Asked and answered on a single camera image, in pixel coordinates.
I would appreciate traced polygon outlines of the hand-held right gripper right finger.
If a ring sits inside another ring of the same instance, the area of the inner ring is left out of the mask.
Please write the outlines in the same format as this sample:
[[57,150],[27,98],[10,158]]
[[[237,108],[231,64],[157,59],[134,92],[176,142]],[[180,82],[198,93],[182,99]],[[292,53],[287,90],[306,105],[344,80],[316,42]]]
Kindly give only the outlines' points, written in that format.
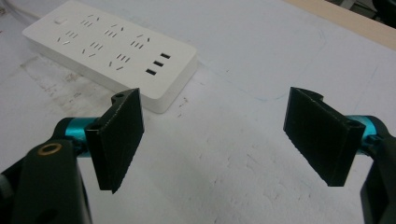
[[357,153],[374,157],[388,136],[374,116],[345,116],[323,102],[319,93],[292,87],[283,130],[330,187],[345,185]]

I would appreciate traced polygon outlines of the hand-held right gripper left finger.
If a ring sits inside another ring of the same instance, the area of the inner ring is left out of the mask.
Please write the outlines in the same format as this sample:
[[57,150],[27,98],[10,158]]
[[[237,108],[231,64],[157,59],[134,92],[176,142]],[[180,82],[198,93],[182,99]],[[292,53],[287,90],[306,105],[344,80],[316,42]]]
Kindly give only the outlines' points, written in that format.
[[111,97],[111,107],[98,118],[65,118],[53,137],[72,142],[79,156],[90,157],[101,190],[117,191],[144,133],[138,88]]

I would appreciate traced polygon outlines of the white power strip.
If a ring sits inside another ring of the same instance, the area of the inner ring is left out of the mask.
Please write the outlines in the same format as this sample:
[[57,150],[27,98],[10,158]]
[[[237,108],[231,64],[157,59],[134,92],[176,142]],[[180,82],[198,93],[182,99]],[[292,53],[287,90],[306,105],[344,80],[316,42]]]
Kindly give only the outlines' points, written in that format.
[[32,49],[114,91],[138,88],[161,114],[197,70],[196,48],[77,1],[22,31]]

